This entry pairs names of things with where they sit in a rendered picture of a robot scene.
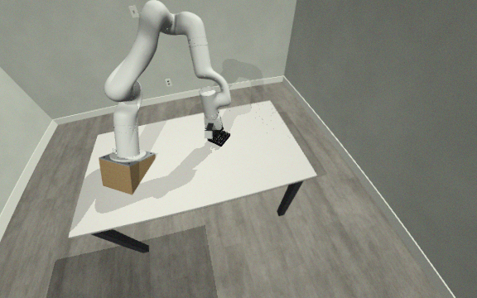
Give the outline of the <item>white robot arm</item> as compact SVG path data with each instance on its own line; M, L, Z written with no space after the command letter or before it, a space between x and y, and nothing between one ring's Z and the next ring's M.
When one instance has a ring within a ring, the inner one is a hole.
M219 108L231 104L226 80L211 67L202 20L191 12L172 14L163 3L150 0L141 10L137 37L131 50L104 84L107 97L118 102L113 113L116 148L109 155L113 161L137 161L146 156L146 152L139 149L137 115L142 102L142 86L137 79L157 50L160 32L173 36L186 35L196 77L211 79L221 88L220 93L210 86L200 90L205 117L217 118Z

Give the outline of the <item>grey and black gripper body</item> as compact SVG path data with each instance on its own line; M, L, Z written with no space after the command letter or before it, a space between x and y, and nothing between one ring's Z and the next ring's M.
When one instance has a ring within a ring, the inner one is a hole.
M207 128L208 123L213 123L214 124L212 130L221 130L222 126L223 126L222 118L221 118L219 113L218 113L217 118L208 119L208 118L205 117L205 128ZM222 123L222 125L221 125L221 123Z

